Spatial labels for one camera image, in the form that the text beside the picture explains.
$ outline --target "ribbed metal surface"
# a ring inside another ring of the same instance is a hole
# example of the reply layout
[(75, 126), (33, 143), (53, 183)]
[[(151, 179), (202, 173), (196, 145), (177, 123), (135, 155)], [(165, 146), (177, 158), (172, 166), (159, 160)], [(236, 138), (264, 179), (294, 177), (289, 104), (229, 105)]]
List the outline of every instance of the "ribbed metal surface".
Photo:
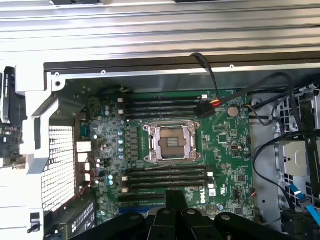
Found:
[(319, 26), (320, 0), (0, 8), (0, 59), (314, 51)]

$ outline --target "perforated metal grille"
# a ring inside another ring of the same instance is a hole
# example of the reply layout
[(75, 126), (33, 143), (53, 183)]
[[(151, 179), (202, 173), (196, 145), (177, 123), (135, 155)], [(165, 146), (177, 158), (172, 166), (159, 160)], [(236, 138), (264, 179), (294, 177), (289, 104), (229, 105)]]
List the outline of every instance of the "perforated metal grille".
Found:
[(95, 222), (95, 213), (94, 213), (94, 203), (91, 202), (85, 210), (78, 216), (78, 218), (72, 224), (72, 233), (77, 231), (77, 229), (84, 223), (84, 230), (88, 230), (91, 225)]
[(42, 173), (42, 204), (55, 211), (75, 195), (74, 130), (50, 126), (50, 158)]

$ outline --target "lga socket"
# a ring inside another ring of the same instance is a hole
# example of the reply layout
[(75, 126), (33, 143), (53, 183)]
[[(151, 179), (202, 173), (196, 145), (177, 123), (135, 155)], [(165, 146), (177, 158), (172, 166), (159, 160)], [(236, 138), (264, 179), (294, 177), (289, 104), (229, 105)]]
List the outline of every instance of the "lga socket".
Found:
[(144, 158), (153, 164), (191, 163), (201, 154), (196, 147), (196, 129), (198, 122), (156, 121), (143, 126), (149, 134), (149, 155)]

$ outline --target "motherboard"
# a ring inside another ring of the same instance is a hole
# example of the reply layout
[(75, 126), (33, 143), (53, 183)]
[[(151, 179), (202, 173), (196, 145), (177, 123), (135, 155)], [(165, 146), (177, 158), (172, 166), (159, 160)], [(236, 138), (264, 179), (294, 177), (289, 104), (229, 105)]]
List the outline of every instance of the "motherboard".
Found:
[[(233, 90), (219, 91), (220, 97)], [(163, 207), (166, 190), (184, 191), (190, 208), (210, 218), (231, 212), (253, 219), (254, 193), (247, 97), (197, 119), (213, 91), (130, 93), (89, 99), (82, 123), (92, 142), (97, 222)]]

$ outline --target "silver metal panel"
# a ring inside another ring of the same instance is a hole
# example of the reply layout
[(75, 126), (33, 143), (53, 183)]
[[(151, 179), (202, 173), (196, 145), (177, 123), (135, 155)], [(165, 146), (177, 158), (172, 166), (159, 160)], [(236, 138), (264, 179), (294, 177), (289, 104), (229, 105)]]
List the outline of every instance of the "silver metal panel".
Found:
[[(255, 94), (255, 99), (265, 101), (274, 97), (274, 94)], [(269, 116), (273, 105), (269, 104), (257, 113), (260, 116)], [(252, 149), (257, 150), (261, 145), (275, 138), (275, 125), (262, 126), (258, 120), (250, 120), (250, 135)], [(260, 174), (273, 180), (276, 183), (281, 181), (281, 173), (279, 172), (278, 162), (276, 159), (277, 146), (270, 146), (265, 149), (256, 161), (256, 169)], [(281, 200), (281, 193), (277, 186), (268, 183), (253, 172), (253, 186), (256, 189), (257, 195), (254, 199), (254, 205), (265, 222), (276, 220), (280, 217), (280, 207), (284, 204)], [(270, 226), (271, 228), (281, 231), (281, 223), (276, 222)]]
[(315, 51), (319, 24), (320, 0), (0, 5), (0, 56), (50, 62)]

